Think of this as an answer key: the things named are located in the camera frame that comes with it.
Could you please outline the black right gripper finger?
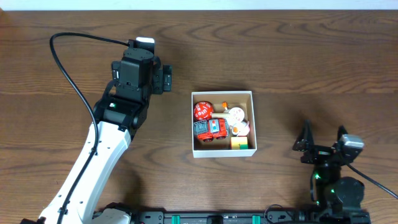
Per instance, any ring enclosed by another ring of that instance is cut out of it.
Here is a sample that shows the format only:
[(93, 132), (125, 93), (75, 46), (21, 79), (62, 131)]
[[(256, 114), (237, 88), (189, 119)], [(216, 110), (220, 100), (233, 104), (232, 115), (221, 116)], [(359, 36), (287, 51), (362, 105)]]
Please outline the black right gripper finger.
[(302, 132), (297, 137), (292, 149), (294, 151), (305, 152), (313, 146), (313, 134), (309, 120), (304, 121)]
[(343, 125), (338, 127), (338, 133), (337, 133), (337, 141), (338, 142), (345, 142), (345, 138), (347, 135), (347, 130), (345, 129), (345, 127)]

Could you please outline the red polyhedral die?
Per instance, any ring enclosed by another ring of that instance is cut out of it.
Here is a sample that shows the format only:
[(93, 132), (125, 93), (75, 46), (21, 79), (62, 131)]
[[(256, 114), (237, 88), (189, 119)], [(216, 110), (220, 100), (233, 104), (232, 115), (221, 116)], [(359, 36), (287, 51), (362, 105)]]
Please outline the red polyhedral die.
[(211, 119), (214, 112), (213, 105), (208, 101), (200, 101), (193, 108), (193, 118), (195, 121)]

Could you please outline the colourful puzzle cube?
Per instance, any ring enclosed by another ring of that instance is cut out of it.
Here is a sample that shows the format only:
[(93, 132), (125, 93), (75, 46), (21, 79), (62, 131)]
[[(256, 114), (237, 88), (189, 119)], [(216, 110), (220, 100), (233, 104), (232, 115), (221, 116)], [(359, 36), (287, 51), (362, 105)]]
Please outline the colourful puzzle cube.
[(233, 136), (230, 140), (231, 150), (249, 149), (248, 138), (246, 136)]

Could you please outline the red toy fire truck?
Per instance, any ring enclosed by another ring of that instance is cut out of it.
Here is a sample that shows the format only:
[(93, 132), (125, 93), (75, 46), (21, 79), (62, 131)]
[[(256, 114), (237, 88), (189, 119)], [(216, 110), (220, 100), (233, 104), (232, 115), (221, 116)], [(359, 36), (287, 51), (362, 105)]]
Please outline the red toy fire truck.
[(193, 134), (203, 142), (212, 142), (214, 139), (225, 139), (229, 136), (229, 126), (224, 118), (215, 118), (193, 123)]

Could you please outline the white toy duck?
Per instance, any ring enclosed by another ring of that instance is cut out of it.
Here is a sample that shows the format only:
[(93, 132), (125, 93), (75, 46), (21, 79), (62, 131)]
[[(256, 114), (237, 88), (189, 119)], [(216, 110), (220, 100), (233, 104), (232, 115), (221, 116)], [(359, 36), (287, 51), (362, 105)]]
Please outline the white toy duck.
[[(227, 102), (223, 102), (222, 107), (224, 108), (224, 111), (231, 109), (231, 108), (230, 109), (228, 108)], [(228, 125), (229, 125), (229, 129), (231, 130), (233, 136), (239, 136), (239, 137), (248, 136), (248, 134), (250, 132), (249, 121), (245, 121), (245, 119), (240, 123), (236, 123), (234, 125), (230, 125), (230, 124), (228, 124)]]

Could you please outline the wooden pig rattle drum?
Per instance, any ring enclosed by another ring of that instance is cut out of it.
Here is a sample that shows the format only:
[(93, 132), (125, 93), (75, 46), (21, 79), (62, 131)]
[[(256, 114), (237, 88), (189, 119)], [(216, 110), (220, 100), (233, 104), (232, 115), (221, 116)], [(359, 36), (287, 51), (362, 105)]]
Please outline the wooden pig rattle drum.
[(245, 112), (243, 109), (239, 107), (231, 108), (230, 110), (226, 110), (224, 113), (213, 113), (211, 115), (212, 118), (223, 118), (227, 120), (228, 124), (234, 125), (236, 123), (240, 123), (244, 120)]

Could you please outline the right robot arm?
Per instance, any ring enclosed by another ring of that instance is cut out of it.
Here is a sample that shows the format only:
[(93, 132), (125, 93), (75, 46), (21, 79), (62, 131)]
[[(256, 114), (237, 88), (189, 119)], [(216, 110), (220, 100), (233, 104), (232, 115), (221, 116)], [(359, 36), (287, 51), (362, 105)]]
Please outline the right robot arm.
[(341, 168), (350, 165), (363, 148), (363, 140), (348, 134), (344, 126), (338, 128), (337, 140), (332, 146), (317, 145), (309, 120), (304, 121), (292, 149), (303, 153), (300, 158), (302, 163), (313, 165), (310, 193), (311, 200), (317, 206), (307, 212), (307, 221), (371, 223), (369, 213), (361, 208), (364, 184), (353, 177), (341, 175)]

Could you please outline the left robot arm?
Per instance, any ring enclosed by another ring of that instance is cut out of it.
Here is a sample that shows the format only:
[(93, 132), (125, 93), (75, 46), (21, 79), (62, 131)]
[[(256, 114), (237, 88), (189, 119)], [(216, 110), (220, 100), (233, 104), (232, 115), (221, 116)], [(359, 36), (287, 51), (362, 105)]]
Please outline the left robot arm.
[(95, 208), (117, 161), (147, 118), (151, 95), (171, 90), (172, 66), (153, 50), (130, 47), (112, 63), (113, 79), (91, 110), (86, 143), (65, 182), (36, 223), (130, 223), (132, 214)]

